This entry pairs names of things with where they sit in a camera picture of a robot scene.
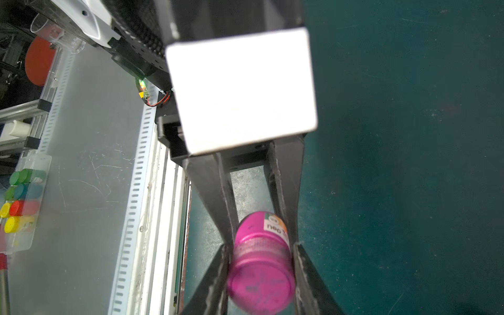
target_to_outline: green led light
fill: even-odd
[[[143,80],[140,80],[140,87],[143,91],[147,90],[147,87],[145,86],[145,82]]]

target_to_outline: pink bottle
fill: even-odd
[[[252,315],[273,315],[285,309],[295,290],[287,229],[272,213],[254,212],[236,233],[228,295]]]

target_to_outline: dark green mat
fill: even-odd
[[[299,236],[347,315],[504,312],[503,5],[305,2]],[[271,207],[261,176],[234,175],[240,217]],[[194,197],[186,301],[219,243]]]

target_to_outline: yellow bottle cap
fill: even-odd
[[[6,202],[4,205],[0,208],[0,218],[8,218],[10,217],[9,215],[9,210],[11,209],[11,203]]]
[[[5,233],[15,233],[19,228],[19,217],[10,217],[5,223],[4,231]]]

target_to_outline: clear plastic organizer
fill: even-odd
[[[0,253],[31,247],[50,165],[51,157],[40,153],[19,159],[0,209]]]

